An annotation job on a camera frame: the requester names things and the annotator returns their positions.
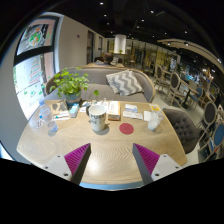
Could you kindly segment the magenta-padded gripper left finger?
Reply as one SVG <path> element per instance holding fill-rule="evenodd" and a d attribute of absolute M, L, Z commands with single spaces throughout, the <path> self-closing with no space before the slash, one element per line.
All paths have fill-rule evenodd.
<path fill-rule="evenodd" d="M 87 143 L 66 155 L 54 156 L 43 169 L 79 185 L 90 155 L 91 144 Z"/>

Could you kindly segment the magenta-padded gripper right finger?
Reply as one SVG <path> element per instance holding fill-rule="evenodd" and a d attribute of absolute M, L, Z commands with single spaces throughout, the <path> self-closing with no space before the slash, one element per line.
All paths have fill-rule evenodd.
<path fill-rule="evenodd" d="M 145 185 L 181 170 L 181 166 L 167 154 L 158 155 L 136 143 L 132 152 Z"/>

